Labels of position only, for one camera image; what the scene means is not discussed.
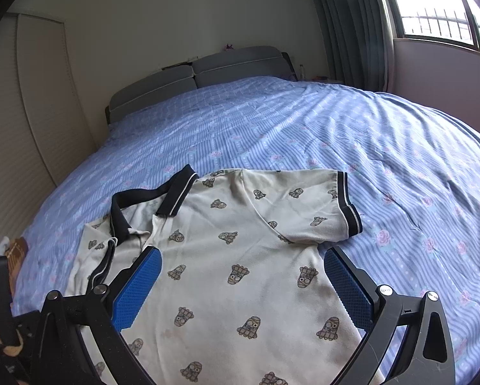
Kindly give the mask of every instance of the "gray curtain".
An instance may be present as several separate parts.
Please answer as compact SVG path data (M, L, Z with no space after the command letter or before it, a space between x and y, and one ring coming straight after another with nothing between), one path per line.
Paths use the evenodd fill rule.
M314 0L329 75L368 91L391 91L393 39L385 0Z

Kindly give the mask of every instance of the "gray headboard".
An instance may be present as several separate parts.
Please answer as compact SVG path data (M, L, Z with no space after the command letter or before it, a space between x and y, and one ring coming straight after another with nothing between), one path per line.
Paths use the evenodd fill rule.
M251 76L290 79L295 71L288 54L272 46L216 53L149 75L116 92L105 110L107 122L118 122L127 114L187 91Z

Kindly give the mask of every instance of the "white wall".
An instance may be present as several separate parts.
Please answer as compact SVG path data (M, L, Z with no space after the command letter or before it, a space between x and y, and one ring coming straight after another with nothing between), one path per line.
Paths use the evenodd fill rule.
M395 94L442 110L480 132L480 53L395 39Z
M100 145L113 93L154 70L235 47L272 45L308 76L327 63L313 0L16 0L12 12L63 20L74 80Z

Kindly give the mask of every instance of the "blue bedsheet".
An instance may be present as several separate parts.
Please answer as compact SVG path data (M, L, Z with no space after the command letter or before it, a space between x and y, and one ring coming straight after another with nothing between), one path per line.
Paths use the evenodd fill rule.
M440 294L457 384L480 367L480 135L399 97L272 77L198 89L131 114L43 204L13 312L64 291L83 224L111 195L153 188L186 163L220 168L334 168L364 231L343 242L356 266L400 294ZM382 364L387 372L396 345Z

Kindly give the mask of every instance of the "window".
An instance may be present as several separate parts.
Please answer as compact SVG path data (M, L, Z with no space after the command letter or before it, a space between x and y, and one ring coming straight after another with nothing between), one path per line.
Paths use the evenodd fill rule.
M474 0L389 0L399 37L455 41L480 51L480 8Z

